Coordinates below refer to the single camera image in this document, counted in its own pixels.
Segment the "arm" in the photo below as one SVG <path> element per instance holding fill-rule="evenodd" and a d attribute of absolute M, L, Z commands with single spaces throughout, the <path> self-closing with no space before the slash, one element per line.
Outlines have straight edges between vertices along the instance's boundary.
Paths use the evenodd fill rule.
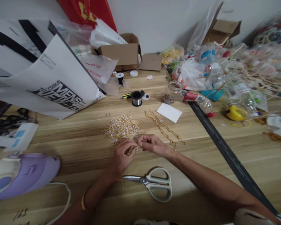
<path fill-rule="evenodd" d="M 239 208 L 250 209 L 276 224 L 280 221 L 259 200 L 223 175 L 175 152 L 155 135 L 143 135 L 139 146 L 165 157 L 185 173 L 198 189 L 235 214 Z"/>
<path fill-rule="evenodd" d="M 129 155 L 126 155 L 126 150 L 131 146 L 133 149 Z M 87 189 L 84 195 L 84 205 L 87 211 L 82 210 L 81 196 L 54 225 L 89 224 L 92 213 L 96 210 L 96 207 L 109 188 L 122 177 L 122 174 L 132 162 L 136 150 L 137 144 L 133 140 L 123 139 L 115 148 L 114 157 L 110 166 L 98 177 L 96 182 Z"/>

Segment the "scissor handle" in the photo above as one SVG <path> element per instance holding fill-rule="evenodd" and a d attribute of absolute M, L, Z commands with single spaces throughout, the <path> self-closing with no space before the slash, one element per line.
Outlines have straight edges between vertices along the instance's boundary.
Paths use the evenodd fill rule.
<path fill-rule="evenodd" d="M 152 177 L 151 176 L 152 173 L 156 170 L 164 171 L 166 173 L 167 178 L 163 179 L 163 178 Z M 166 202 L 170 201 L 170 199 L 172 198 L 172 186 L 171 186 L 171 176 L 170 176 L 169 172 L 167 172 L 162 167 L 158 167 L 158 168 L 153 169 L 146 177 L 149 182 L 153 181 L 153 182 L 167 183 L 168 185 L 149 183 L 146 185 L 146 187 L 149 190 L 150 194 L 153 196 L 153 198 L 155 198 L 157 201 L 162 202 L 162 203 L 166 203 Z M 167 191 L 168 191 L 167 196 L 165 198 L 159 198 L 159 197 L 155 196 L 151 190 L 152 188 L 167 189 Z"/>

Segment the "black thread spool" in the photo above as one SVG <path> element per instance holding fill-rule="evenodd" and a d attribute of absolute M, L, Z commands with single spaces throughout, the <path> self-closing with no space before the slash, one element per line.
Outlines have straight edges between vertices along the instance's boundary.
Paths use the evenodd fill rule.
<path fill-rule="evenodd" d="M 139 107 L 142 105 L 143 101 L 141 100 L 141 97 L 143 97 L 144 92 L 135 91 L 131 93 L 132 98 L 132 105 L 135 107 Z"/>
<path fill-rule="evenodd" d="M 123 73 L 117 73 L 116 78 L 118 78 L 118 80 L 119 80 L 119 85 L 123 86 L 124 74 Z"/>

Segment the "bangle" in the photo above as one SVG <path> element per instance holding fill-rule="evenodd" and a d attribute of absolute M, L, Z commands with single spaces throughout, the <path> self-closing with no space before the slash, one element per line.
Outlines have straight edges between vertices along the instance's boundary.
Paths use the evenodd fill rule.
<path fill-rule="evenodd" d="M 85 192 L 83 193 L 82 199 L 81 199 L 81 208 L 82 208 L 83 211 L 86 211 L 86 212 L 88 212 L 88 213 L 89 213 L 90 211 L 85 208 L 85 205 L 84 205 L 84 196 L 85 196 L 85 193 L 87 192 L 87 190 L 88 190 L 90 187 L 91 187 L 91 186 L 89 186 L 89 187 L 85 190 Z"/>

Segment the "gold chain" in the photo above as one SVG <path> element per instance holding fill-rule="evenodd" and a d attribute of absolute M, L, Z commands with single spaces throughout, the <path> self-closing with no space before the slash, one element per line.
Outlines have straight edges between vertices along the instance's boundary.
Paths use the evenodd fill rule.
<path fill-rule="evenodd" d="M 183 141 L 180 136 L 178 134 L 176 134 L 174 131 L 172 131 L 172 129 L 165 125 L 163 122 L 161 122 L 161 120 L 157 117 L 157 115 L 154 113 L 154 112 L 151 112 L 151 115 L 153 115 L 155 118 L 153 117 L 150 117 L 147 112 L 145 111 L 146 113 L 146 117 L 152 119 L 154 121 L 154 123 L 158 126 L 159 130 L 160 130 L 160 133 L 162 133 L 163 136 L 165 136 L 169 141 L 170 141 L 170 144 L 171 146 L 174 147 L 175 151 L 176 151 L 176 146 L 177 146 L 177 142 L 173 141 L 170 139 L 170 137 L 162 130 L 161 126 L 162 125 L 163 127 L 165 127 L 169 132 L 171 132 L 179 141 L 181 141 L 184 145 L 186 145 L 186 142 Z"/>

